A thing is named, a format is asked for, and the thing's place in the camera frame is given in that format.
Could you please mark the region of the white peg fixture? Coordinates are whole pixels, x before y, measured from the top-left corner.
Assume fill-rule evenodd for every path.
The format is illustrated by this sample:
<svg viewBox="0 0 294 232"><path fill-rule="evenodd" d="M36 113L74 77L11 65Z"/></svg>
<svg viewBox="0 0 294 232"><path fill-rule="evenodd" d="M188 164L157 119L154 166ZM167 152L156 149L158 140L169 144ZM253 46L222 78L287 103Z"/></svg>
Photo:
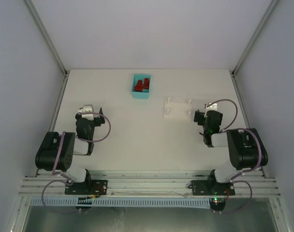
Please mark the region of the white peg fixture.
<svg viewBox="0 0 294 232"><path fill-rule="evenodd" d="M168 97L164 103L163 118L178 121L190 121L192 114L192 101L189 99L187 102L171 101Z"/></svg>

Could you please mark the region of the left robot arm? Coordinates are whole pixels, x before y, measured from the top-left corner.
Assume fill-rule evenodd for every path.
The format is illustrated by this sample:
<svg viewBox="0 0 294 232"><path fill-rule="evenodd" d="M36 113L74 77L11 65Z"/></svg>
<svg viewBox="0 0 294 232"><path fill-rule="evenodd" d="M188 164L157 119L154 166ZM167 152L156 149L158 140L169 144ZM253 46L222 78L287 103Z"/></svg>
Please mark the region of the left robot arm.
<svg viewBox="0 0 294 232"><path fill-rule="evenodd" d="M94 144L103 141L111 131L99 140L94 140L96 127L105 124L103 110L94 112L92 105L84 105L75 115L76 132L47 132L35 156L38 169L51 172L65 185L66 195L101 195L100 184L91 179L90 171L74 164L73 156L90 156Z"/></svg>

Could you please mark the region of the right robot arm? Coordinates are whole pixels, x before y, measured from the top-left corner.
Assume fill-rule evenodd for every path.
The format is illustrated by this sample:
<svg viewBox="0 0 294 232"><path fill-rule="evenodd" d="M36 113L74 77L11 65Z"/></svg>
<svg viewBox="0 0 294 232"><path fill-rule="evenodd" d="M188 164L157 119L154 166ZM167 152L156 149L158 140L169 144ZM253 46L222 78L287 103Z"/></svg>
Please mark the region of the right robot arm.
<svg viewBox="0 0 294 232"><path fill-rule="evenodd" d="M194 122L203 127L203 141L209 148L228 149L229 160L221 167L212 170L205 181L211 194L223 194L230 190L233 180L241 175L266 166L268 154L255 128L220 131L223 114L210 110L206 113L197 110Z"/></svg>

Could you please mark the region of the teal plastic bin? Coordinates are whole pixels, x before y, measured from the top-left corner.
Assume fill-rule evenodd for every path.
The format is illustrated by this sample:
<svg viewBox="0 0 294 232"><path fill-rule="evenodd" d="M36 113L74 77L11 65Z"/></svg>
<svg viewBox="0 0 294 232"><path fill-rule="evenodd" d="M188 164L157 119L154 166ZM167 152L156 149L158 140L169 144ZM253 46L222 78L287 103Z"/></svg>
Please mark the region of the teal plastic bin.
<svg viewBox="0 0 294 232"><path fill-rule="evenodd" d="M132 97L134 99L146 100L149 98L151 88L151 75L136 73L133 75Z"/></svg>

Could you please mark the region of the red large spring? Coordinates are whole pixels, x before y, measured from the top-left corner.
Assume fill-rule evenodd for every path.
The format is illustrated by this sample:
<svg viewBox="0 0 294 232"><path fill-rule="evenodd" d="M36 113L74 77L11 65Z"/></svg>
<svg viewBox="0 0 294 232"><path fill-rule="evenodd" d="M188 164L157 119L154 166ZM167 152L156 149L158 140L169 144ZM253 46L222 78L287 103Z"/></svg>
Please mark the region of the red large spring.
<svg viewBox="0 0 294 232"><path fill-rule="evenodd" d="M150 85L150 79L149 78L145 78L144 82L142 84L142 88L143 89L149 89L149 85Z"/></svg>

